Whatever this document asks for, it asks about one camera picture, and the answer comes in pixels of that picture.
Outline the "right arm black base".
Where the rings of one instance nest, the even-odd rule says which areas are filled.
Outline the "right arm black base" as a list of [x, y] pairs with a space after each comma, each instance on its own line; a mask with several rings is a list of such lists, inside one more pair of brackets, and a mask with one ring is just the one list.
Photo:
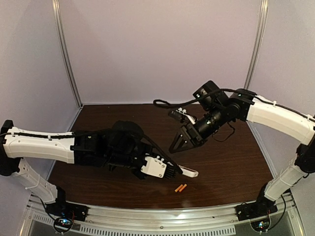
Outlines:
[[235, 207], [238, 221], [251, 221], [251, 228], [258, 233], [265, 233], [271, 229], [270, 214], [278, 211], [275, 201], [264, 197], [264, 190], [267, 184], [263, 185], [255, 202], [241, 203]]

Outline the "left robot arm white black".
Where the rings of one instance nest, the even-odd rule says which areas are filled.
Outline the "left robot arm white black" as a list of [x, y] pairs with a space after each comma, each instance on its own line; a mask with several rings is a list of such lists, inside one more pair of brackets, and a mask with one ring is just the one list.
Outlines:
[[164, 177], [166, 165], [154, 153], [156, 145], [139, 126], [123, 129], [122, 122], [100, 131], [43, 133], [20, 129], [6, 120], [0, 129], [0, 174], [16, 177], [47, 205], [63, 205], [64, 190], [38, 174], [25, 158], [42, 158], [67, 164], [130, 168], [140, 179]]

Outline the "white remote control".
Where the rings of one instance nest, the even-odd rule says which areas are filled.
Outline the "white remote control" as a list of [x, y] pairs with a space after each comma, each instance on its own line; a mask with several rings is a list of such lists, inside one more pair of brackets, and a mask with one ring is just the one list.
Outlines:
[[190, 169], [188, 167], [179, 165], [179, 168], [182, 170], [182, 175], [184, 175], [184, 176], [187, 176], [190, 178], [195, 178], [195, 177], [198, 177], [198, 175], [199, 175], [198, 171]]

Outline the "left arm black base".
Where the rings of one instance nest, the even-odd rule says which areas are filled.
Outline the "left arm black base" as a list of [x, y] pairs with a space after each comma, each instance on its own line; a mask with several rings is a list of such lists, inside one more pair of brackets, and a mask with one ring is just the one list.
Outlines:
[[65, 191], [58, 186], [55, 202], [44, 206], [45, 212], [53, 220], [53, 228], [62, 236], [71, 230], [75, 220], [84, 222], [89, 209], [85, 205], [67, 202]]

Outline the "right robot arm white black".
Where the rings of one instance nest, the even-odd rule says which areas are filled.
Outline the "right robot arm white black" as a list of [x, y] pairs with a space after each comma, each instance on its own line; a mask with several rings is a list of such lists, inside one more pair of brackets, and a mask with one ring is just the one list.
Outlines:
[[219, 88], [213, 81], [203, 84], [193, 97], [206, 112], [202, 118], [188, 118], [176, 134], [169, 151], [181, 152], [204, 145], [225, 124], [241, 120], [286, 134], [299, 142], [289, 166], [262, 187], [258, 203], [275, 202], [302, 177], [315, 171], [315, 119], [270, 101], [246, 89]]

